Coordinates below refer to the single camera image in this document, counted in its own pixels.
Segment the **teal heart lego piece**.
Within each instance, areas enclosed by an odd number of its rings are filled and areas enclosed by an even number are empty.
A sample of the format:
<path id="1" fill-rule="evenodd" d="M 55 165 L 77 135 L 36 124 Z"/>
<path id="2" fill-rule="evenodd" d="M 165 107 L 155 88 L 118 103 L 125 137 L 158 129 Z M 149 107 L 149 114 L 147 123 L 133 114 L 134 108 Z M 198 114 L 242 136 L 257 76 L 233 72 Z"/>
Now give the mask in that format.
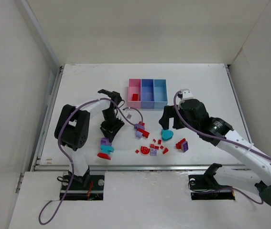
<path id="1" fill-rule="evenodd" d="M 162 136 L 162 140 L 163 141 L 168 141 L 168 140 L 172 139 L 172 137 L 173 137 L 173 131 L 162 129 L 161 130 L 161 136 Z"/>

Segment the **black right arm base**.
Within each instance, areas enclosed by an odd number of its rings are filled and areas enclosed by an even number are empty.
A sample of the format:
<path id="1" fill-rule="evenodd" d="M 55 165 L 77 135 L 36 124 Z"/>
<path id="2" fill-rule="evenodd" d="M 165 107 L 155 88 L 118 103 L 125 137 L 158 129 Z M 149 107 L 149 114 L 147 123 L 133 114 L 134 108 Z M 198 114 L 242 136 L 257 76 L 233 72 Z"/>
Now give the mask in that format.
<path id="1" fill-rule="evenodd" d="M 232 187 L 220 185 L 215 179 L 220 168 L 221 164 L 213 163 L 203 173 L 188 173 L 191 200 L 235 200 Z"/>

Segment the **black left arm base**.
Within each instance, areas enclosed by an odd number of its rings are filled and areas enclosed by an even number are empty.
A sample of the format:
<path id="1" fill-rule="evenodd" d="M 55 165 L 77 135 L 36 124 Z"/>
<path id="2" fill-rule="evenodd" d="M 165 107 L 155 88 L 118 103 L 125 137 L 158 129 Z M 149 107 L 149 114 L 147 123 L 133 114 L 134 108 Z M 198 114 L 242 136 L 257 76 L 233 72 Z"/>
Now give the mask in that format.
<path id="1" fill-rule="evenodd" d="M 64 200 L 103 200 L 104 178 L 104 175 L 90 175 L 84 184 L 73 180 Z"/>

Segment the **red curved lego slab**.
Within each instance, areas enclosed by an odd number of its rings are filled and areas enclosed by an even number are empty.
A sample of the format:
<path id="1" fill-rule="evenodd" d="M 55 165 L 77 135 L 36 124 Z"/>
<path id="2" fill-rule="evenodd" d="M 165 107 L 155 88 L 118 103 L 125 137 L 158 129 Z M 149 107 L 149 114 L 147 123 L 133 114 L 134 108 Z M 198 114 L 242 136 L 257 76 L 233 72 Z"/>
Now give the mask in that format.
<path id="1" fill-rule="evenodd" d="M 98 153 L 97 156 L 102 158 L 102 159 L 111 160 L 110 155 L 107 154 L 107 153 Z"/>

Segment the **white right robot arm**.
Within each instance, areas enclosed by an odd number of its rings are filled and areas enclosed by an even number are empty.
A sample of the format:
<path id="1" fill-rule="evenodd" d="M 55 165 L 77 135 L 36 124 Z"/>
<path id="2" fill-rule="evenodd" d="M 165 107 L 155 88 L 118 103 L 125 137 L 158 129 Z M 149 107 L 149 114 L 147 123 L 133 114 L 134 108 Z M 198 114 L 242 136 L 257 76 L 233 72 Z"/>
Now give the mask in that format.
<path id="1" fill-rule="evenodd" d="M 188 128 L 205 142 L 232 155 L 250 169 L 237 171 L 222 164 L 212 163 L 200 175 L 189 176 L 189 188 L 207 197 L 223 190 L 243 189 L 260 197 L 259 204 L 271 206 L 271 157 L 244 139 L 229 123 L 211 117 L 204 104 L 197 99 L 183 99 L 179 104 L 166 105 L 159 120 L 163 130 Z"/>

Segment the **purple square lego brick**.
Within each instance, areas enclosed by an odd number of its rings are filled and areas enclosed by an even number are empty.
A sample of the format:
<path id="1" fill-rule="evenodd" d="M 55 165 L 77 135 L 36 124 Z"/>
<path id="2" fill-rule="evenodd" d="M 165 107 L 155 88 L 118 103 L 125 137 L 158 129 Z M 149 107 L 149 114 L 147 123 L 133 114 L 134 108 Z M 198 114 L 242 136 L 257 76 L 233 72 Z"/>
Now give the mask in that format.
<path id="1" fill-rule="evenodd" d="M 181 143 L 181 151 L 183 153 L 185 153 L 186 151 L 188 151 L 188 149 L 189 149 L 188 142 L 187 141 L 182 142 Z"/>

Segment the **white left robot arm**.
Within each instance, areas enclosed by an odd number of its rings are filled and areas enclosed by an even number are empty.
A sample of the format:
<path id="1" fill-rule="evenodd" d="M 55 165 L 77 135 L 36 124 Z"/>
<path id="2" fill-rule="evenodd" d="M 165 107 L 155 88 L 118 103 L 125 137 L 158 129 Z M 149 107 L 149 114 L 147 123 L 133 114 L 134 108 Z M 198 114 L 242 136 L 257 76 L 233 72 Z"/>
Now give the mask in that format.
<path id="1" fill-rule="evenodd" d="M 101 89 L 91 101 L 76 106 L 63 106 L 54 136 L 70 161 L 69 175 L 73 176 L 74 180 L 83 182 L 89 175 L 85 153 L 78 153 L 77 150 L 82 148 L 88 139 L 90 119 L 99 113 L 103 114 L 104 121 L 100 129 L 104 137 L 112 142 L 124 126 L 124 122 L 115 113 L 121 101 L 120 93 Z"/>

